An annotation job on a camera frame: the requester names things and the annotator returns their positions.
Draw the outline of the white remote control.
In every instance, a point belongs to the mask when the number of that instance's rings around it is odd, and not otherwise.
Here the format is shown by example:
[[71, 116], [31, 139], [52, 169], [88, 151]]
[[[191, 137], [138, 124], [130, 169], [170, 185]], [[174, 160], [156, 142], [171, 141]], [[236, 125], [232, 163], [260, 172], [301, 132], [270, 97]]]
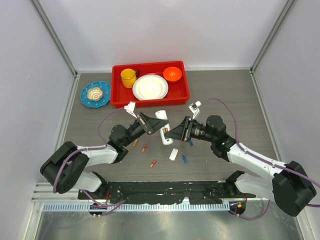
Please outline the white remote control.
[[[168, 120], [167, 113], [166, 113], [165, 110], [159, 110], [159, 111], [155, 112], [155, 116], [156, 116], [157, 119]], [[165, 145], [165, 146], [168, 146], [168, 145], [173, 144], [174, 140], [172, 138], [166, 137], [162, 133], [162, 129], [165, 129], [165, 128], [168, 128], [169, 130], [171, 130], [170, 124], [169, 123], [166, 124], [164, 127], [162, 127], [159, 130], [159, 132], [160, 132], [160, 137], [161, 137], [162, 144]]]

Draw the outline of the white battery cover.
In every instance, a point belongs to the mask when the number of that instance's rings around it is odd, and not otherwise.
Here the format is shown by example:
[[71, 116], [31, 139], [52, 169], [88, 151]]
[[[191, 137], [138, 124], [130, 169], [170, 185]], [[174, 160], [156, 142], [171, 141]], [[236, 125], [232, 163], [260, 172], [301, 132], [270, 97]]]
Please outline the white battery cover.
[[177, 148], [173, 148], [171, 153], [170, 153], [169, 159], [171, 161], [174, 161], [176, 159], [177, 155], [178, 155], [178, 152], [179, 152], [179, 150]]

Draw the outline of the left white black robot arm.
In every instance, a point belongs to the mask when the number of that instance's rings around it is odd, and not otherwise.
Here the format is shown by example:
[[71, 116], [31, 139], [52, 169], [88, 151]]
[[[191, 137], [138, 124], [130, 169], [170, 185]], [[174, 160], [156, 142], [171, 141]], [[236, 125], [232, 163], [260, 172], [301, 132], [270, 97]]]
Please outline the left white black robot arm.
[[67, 141], [41, 166], [40, 174], [52, 185], [54, 193], [65, 194], [77, 189], [100, 200], [107, 194], [108, 183], [97, 172], [86, 172], [85, 168], [121, 162], [128, 154], [128, 145], [144, 134], [152, 135], [168, 123], [168, 119], [140, 112], [129, 127], [114, 126], [104, 145], [84, 147]]

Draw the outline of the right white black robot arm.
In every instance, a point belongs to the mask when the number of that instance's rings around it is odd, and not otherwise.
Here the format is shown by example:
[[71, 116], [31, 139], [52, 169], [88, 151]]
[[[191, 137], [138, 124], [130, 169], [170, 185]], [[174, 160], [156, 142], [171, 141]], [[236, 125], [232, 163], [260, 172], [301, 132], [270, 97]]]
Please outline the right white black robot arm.
[[216, 157], [256, 174], [233, 173], [225, 186], [230, 197], [236, 198], [242, 193], [263, 197], [276, 203], [287, 215], [296, 217], [317, 195], [314, 183], [302, 165], [295, 161], [273, 160], [245, 147], [227, 134], [227, 127], [218, 115], [209, 116], [205, 124], [186, 116], [182, 123], [164, 135], [183, 142], [192, 138], [210, 142]]

